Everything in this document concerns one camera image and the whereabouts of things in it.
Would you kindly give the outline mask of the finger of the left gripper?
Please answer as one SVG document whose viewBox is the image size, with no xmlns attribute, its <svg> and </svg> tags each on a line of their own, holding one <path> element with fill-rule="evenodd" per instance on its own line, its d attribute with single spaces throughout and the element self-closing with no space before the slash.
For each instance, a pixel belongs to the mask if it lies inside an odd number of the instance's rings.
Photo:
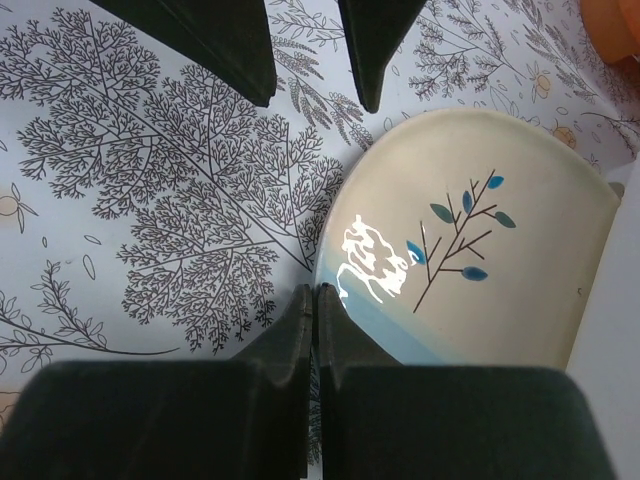
<svg viewBox="0 0 640 480">
<path fill-rule="evenodd" d="M 378 112 L 386 67 L 424 4 L 425 0 L 338 1 L 356 91 L 367 112 Z"/>
<path fill-rule="evenodd" d="M 262 0 L 95 0 L 94 4 L 181 53 L 258 107 L 277 75 Z"/>
</svg>

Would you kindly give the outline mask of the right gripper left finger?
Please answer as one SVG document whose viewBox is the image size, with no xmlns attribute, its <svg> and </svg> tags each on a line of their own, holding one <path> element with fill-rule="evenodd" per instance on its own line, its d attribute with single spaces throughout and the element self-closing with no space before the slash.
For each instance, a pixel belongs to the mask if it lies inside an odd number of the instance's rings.
<svg viewBox="0 0 640 480">
<path fill-rule="evenodd" d="M 302 479 L 311 289 L 228 360 L 67 361 L 38 373 L 1 435 L 5 479 Z"/>
</svg>

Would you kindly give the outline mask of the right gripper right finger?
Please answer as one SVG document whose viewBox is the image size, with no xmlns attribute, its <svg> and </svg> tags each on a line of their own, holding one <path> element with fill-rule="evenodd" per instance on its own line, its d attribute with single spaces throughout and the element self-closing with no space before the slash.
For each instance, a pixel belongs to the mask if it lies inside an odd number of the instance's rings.
<svg viewBox="0 0 640 480">
<path fill-rule="evenodd" d="M 548 368 L 405 366 L 317 291 L 327 479 L 612 479 L 589 405 Z"/>
</svg>

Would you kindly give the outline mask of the light blue plate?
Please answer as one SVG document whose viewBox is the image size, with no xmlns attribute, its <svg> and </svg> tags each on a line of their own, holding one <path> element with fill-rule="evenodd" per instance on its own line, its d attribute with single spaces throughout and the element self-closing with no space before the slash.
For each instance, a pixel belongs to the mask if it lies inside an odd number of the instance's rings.
<svg viewBox="0 0 640 480">
<path fill-rule="evenodd" d="M 425 112 L 347 175 L 315 281 L 402 363 L 563 369 L 620 203 L 580 155 L 523 120 Z"/>
</svg>

